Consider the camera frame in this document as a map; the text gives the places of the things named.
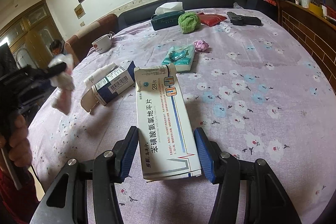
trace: tissue pack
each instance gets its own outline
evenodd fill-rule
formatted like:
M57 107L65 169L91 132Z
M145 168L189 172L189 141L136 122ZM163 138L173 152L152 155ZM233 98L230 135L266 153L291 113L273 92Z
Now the tissue pack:
M195 56L195 46L173 46L169 49L162 65L173 63L176 71L188 71L191 69Z
M184 14L184 10L173 11L155 16L151 19L153 29L155 31L177 26L179 24L180 15Z
M143 178L156 181L201 175L174 64L137 67L134 75Z

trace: brown sofa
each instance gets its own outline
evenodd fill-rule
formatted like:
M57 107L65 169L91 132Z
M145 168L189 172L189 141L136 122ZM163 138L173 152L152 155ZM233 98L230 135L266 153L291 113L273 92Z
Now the brown sofa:
M73 62L77 66L87 56L92 48L92 42L109 32L117 33L118 30L118 17L109 14L81 28L65 42L64 48L67 53L72 54Z

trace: person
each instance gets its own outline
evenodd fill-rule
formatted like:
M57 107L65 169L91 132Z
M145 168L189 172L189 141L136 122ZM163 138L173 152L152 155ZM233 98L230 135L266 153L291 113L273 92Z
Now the person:
M50 44L49 49L53 53L53 55L66 54L64 50L64 43L59 39L55 39Z
M18 167L30 166L32 152L30 149L28 128L22 115L15 120L16 129L9 139L12 147L8 153L10 160ZM0 148L6 144L0 133ZM0 153L0 223L1 224L27 224L30 222L39 202L33 176L29 173L29 181L16 190L11 179L2 153Z

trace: green tissue box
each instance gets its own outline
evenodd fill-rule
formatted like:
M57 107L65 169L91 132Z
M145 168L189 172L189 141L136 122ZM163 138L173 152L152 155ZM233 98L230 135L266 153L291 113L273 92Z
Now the green tissue box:
M151 19L153 29L155 31L177 26L179 24L179 17L180 15L184 14L184 10L181 11L174 11L164 13L159 16L155 16Z

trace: red sleeve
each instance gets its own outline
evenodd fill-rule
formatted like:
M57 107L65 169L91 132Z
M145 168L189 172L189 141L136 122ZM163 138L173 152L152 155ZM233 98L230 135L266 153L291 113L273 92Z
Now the red sleeve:
M0 195L3 204L19 224L29 223L39 204L33 176L30 173L29 175L29 182L18 191L11 178L8 178L0 170Z

